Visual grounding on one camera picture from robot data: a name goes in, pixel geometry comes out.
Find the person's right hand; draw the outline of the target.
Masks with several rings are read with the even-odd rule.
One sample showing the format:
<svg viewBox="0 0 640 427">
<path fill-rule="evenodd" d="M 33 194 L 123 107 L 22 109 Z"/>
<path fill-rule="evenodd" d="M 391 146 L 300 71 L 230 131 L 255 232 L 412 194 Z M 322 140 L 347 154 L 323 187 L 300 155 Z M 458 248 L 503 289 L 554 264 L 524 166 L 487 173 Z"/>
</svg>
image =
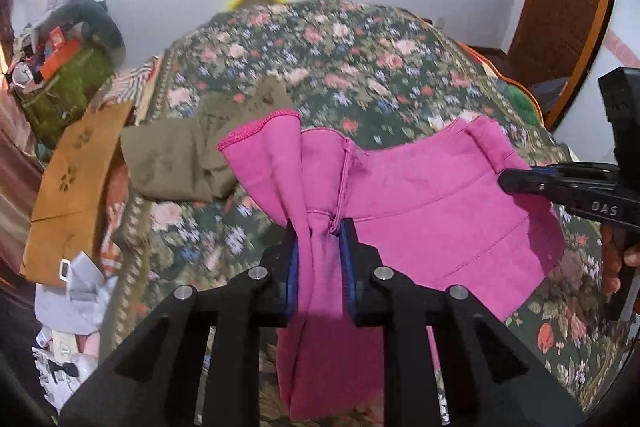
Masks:
<svg viewBox="0 0 640 427">
<path fill-rule="evenodd" d="M 620 290 L 620 270 L 623 267 L 638 268 L 639 245 L 622 251 L 614 242 L 614 229 L 605 223 L 600 225 L 602 251 L 602 289 L 606 297 Z"/>
</svg>

